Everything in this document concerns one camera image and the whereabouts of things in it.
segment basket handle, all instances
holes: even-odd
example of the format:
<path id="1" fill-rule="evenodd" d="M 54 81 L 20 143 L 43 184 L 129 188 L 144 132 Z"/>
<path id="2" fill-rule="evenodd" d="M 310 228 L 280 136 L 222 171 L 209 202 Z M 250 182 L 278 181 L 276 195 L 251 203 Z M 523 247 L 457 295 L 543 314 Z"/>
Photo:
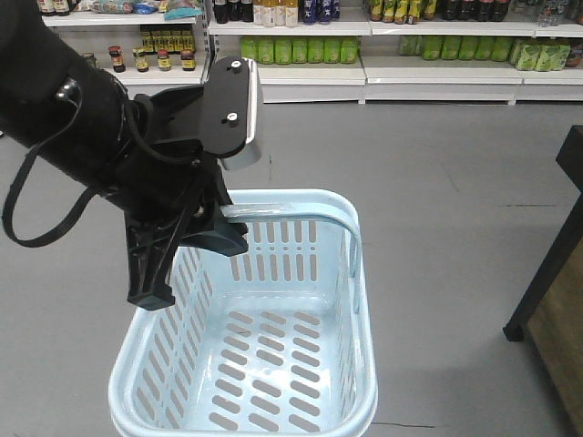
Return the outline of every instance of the basket handle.
<path id="1" fill-rule="evenodd" d="M 238 204 L 221 207 L 223 215 L 229 222 L 258 222 L 265 219 L 286 220 L 318 220 L 342 226 L 351 234 L 350 243 L 350 274 L 356 278 L 362 257 L 363 243 L 360 228 L 350 214 L 322 203 L 293 204 Z"/>

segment shopping basket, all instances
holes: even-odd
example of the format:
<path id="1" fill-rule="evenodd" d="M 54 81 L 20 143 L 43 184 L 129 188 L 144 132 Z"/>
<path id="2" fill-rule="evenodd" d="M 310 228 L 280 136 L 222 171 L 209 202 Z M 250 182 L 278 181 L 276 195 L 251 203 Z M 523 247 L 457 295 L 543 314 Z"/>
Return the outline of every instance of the shopping basket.
<path id="1" fill-rule="evenodd" d="M 353 206 L 323 190 L 231 191 L 249 251 L 180 248 L 176 305 L 138 309 L 109 381 L 126 437 L 362 435 L 377 403 Z"/>

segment black cable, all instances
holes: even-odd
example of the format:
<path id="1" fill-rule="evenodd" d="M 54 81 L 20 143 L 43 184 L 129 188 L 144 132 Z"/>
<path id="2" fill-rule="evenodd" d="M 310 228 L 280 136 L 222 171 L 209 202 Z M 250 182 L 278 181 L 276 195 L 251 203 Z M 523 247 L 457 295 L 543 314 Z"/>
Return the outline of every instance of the black cable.
<path id="1" fill-rule="evenodd" d="M 13 181 L 10 189 L 8 190 L 8 195 L 6 196 L 6 200 L 4 203 L 4 211 L 2 215 L 2 225 L 4 227 L 4 231 L 6 235 L 15 243 L 19 244 L 20 246 L 24 246 L 26 248 L 40 248 L 46 246 L 48 244 L 54 243 L 65 234 L 71 230 L 75 224 L 80 219 L 83 211 L 85 210 L 89 200 L 91 200 L 98 191 L 95 188 L 87 188 L 83 194 L 77 199 L 73 208 L 66 214 L 65 218 L 61 220 L 59 224 L 57 224 L 54 228 L 49 230 L 47 233 L 41 235 L 40 237 L 36 237 L 34 239 L 20 239 L 16 236 L 14 230 L 14 223 L 13 217 L 15 212 L 16 202 L 18 201 L 18 197 L 20 196 L 20 192 L 28 178 L 28 174 L 32 169 L 33 165 L 35 164 L 36 158 L 40 153 L 41 149 L 45 147 L 47 144 L 54 142 L 57 138 L 63 135 L 68 129 L 70 129 L 75 122 L 77 121 L 77 116 L 79 115 L 79 111 L 83 102 L 83 97 L 81 94 L 81 90 L 79 89 L 79 102 L 75 102 L 72 99 L 68 98 L 66 101 L 71 103 L 75 108 L 75 114 L 71 118 L 71 120 L 63 127 L 61 130 L 56 132 L 51 137 L 37 143 L 28 151 L 25 157 L 25 161 L 18 169 L 16 173 L 15 180 Z"/>

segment jar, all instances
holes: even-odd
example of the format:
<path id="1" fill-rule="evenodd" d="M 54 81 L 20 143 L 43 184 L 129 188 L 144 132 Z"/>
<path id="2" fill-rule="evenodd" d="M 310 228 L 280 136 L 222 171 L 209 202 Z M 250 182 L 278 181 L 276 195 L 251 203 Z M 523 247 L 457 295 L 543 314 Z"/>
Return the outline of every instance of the jar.
<path id="1" fill-rule="evenodd" d="M 97 60 L 95 58 L 95 54 L 91 52 L 87 52 L 83 54 L 83 59 L 87 61 L 92 67 L 97 68 Z"/>
<path id="2" fill-rule="evenodd" d="M 146 49 L 144 47 L 134 48 L 133 52 L 137 71 L 140 73 L 146 73 L 149 70 Z"/>
<path id="3" fill-rule="evenodd" d="M 158 68 L 160 71 L 170 71 L 172 69 L 172 62 L 168 50 L 158 51 Z"/>
<path id="4" fill-rule="evenodd" d="M 194 71 L 196 63 L 194 62 L 194 53 L 192 53 L 192 50 L 182 50 L 180 52 L 180 60 L 182 61 L 182 69 L 184 71 Z"/>
<path id="5" fill-rule="evenodd" d="M 111 56 L 111 64 L 113 65 L 113 71 L 116 73 L 122 73 L 126 71 L 126 65 L 124 64 L 124 57 L 121 54 L 120 46 L 111 46 L 109 49 L 109 55 Z"/>

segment gray floor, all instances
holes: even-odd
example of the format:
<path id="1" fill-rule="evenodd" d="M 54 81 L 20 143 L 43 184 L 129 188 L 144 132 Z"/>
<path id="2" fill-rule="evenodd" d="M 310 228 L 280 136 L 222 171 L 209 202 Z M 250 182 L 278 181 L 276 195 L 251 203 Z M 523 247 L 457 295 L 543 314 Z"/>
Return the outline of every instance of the gray floor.
<path id="1" fill-rule="evenodd" d="M 230 188 L 327 188 L 361 215 L 380 387 L 369 437 L 568 436 L 547 376 L 501 328 L 577 191 L 555 163 L 577 106 L 281 105 Z M 24 155 L 0 139 L 0 196 Z M 79 187 L 41 163 L 17 214 L 46 229 Z M 0 435 L 113 437 L 107 379 L 133 309 L 123 220 L 0 235 Z"/>

